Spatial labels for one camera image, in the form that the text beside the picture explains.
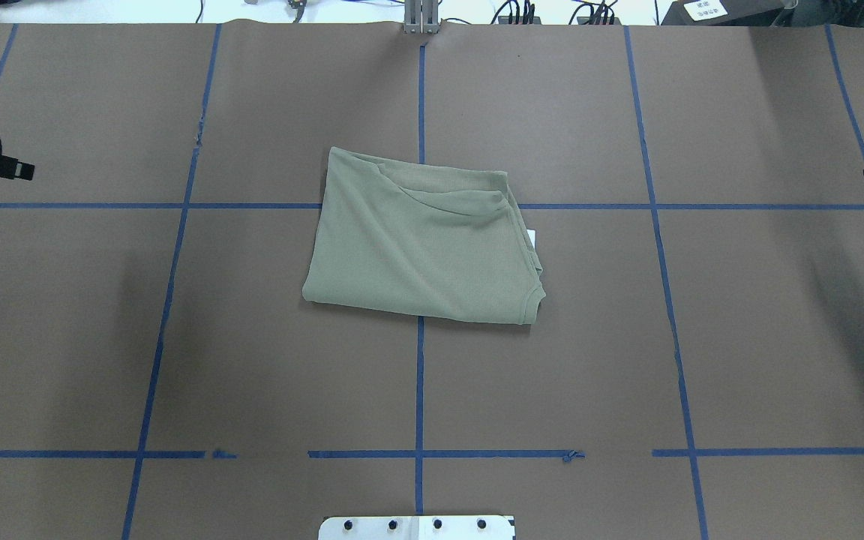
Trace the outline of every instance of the sage green fabric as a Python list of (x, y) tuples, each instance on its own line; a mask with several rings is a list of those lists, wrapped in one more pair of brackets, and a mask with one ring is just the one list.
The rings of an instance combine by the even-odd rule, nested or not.
[(530, 325), (541, 273), (506, 173), (329, 152), (305, 300)]

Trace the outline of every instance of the white label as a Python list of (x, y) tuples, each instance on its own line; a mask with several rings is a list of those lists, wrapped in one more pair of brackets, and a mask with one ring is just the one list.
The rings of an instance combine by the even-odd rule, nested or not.
[(692, 17), (692, 20), (713, 20), (713, 18), (729, 14), (729, 11), (722, 7), (719, 0), (699, 0), (685, 4), (685, 10), (688, 11), (688, 16)]

